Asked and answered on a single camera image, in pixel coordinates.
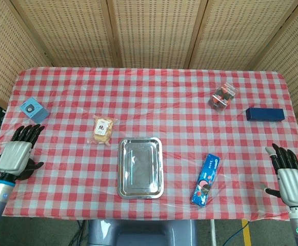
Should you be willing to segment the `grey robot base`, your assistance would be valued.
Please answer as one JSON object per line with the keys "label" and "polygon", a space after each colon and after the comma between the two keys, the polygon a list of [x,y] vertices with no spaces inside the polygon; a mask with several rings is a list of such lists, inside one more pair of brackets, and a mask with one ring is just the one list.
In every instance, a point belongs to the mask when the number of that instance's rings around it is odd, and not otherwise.
{"label": "grey robot base", "polygon": [[197,246],[194,220],[89,221],[87,246]]}

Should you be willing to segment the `silver metal tray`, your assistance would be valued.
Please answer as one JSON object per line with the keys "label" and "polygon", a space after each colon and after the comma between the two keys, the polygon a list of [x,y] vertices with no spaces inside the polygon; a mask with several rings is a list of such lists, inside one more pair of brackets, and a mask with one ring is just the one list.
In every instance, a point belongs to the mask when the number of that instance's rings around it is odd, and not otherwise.
{"label": "silver metal tray", "polygon": [[117,192],[123,199],[157,199],[164,192],[162,142],[124,138],[118,145]]}

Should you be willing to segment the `red white checkered tablecloth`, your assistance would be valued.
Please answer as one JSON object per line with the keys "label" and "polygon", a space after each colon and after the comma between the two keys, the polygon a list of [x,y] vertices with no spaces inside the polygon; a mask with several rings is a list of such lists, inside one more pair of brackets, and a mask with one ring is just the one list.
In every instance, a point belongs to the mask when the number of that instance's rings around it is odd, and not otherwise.
{"label": "red white checkered tablecloth", "polygon": [[[238,88],[222,112],[208,105],[224,83]],[[298,157],[298,125],[285,79],[276,72],[38,67],[15,80],[0,130],[0,154],[31,120],[19,108],[33,97],[48,111],[31,157],[44,165],[19,181],[4,215],[57,219],[281,219],[287,207],[265,150]],[[248,121],[248,108],[283,109],[280,122]],[[117,119],[110,145],[87,143],[94,115]],[[129,137],[162,142],[164,192],[123,199],[117,192],[118,144]],[[191,197],[208,154],[220,158],[205,207]]]}

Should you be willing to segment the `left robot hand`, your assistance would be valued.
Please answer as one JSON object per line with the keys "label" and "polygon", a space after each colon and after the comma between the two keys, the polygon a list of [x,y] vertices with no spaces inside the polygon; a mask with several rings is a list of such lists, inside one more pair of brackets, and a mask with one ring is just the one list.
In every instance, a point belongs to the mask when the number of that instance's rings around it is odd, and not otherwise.
{"label": "left robot hand", "polygon": [[[37,124],[20,126],[15,130],[11,140],[6,143],[0,155],[0,176],[4,173],[13,174],[15,177],[21,174],[44,128],[44,126]],[[34,171],[43,165],[43,162],[35,163]]]}

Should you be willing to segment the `clear plastic-wrapped snack packet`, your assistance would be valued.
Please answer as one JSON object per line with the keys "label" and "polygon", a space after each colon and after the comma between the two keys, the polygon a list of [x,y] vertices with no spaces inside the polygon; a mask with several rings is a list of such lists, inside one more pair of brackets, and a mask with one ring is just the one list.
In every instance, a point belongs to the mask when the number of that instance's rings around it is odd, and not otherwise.
{"label": "clear plastic-wrapped snack packet", "polygon": [[87,139],[88,144],[105,144],[110,145],[110,138],[113,132],[113,126],[116,124],[117,119],[94,115],[94,128],[91,137]]}

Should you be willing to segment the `dark blue rectangular box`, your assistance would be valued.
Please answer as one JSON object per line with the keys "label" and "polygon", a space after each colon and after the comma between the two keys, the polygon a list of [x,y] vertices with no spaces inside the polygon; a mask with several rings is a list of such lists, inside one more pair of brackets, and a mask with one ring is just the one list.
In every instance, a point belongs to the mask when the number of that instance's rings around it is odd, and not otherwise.
{"label": "dark blue rectangular box", "polygon": [[248,108],[246,110],[248,121],[280,122],[285,119],[283,109],[275,108]]}

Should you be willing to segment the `light blue small box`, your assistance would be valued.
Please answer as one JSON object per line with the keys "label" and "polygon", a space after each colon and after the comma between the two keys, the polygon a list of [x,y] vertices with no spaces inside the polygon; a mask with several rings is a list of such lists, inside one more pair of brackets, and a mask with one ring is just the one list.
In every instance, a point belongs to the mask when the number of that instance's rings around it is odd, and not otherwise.
{"label": "light blue small box", "polygon": [[48,116],[49,112],[33,97],[27,99],[19,107],[33,122],[40,124]]}

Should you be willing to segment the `blue Oreo cookie box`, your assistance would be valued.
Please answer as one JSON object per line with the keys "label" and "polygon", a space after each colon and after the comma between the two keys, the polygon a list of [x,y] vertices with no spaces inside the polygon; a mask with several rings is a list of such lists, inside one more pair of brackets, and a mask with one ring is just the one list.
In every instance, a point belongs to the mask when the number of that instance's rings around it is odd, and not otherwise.
{"label": "blue Oreo cookie box", "polygon": [[191,197],[191,202],[193,204],[199,207],[206,206],[210,189],[217,176],[219,163],[219,157],[213,154],[208,154],[206,156]]}

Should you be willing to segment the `white table leg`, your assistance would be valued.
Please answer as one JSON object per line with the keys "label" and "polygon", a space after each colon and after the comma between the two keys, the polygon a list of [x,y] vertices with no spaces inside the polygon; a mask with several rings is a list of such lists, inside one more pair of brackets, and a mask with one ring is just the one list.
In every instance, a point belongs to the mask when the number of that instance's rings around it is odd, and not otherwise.
{"label": "white table leg", "polygon": [[210,219],[210,237],[211,237],[211,246],[216,246],[216,233],[215,233],[214,219]]}

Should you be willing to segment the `woven bamboo folding screen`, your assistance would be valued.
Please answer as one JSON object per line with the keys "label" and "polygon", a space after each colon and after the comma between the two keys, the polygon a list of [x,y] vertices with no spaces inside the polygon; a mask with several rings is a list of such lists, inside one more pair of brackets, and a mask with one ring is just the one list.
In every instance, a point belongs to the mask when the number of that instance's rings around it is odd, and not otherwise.
{"label": "woven bamboo folding screen", "polygon": [[40,66],[274,70],[298,119],[298,0],[0,0],[0,106]]}

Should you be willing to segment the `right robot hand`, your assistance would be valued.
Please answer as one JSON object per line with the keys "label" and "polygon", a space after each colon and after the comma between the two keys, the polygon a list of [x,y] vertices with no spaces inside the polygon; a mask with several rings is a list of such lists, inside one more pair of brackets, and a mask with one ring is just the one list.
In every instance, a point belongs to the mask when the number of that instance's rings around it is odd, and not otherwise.
{"label": "right robot hand", "polygon": [[279,185],[273,190],[262,184],[265,193],[280,198],[290,208],[298,207],[298,158],[290,149],[286,150],[276,144],[266,147]]}

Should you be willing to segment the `clear pack of red toys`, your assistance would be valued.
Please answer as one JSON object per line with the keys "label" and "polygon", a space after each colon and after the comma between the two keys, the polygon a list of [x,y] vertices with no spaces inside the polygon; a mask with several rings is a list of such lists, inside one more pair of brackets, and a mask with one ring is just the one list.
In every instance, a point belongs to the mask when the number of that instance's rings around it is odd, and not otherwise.
{"label": "clear pack of red toys", "polygon": [[224,111],[235,98],[238,93],[238,88],[230,83],[224,83],[210,96],[208,105],[218,111]]}

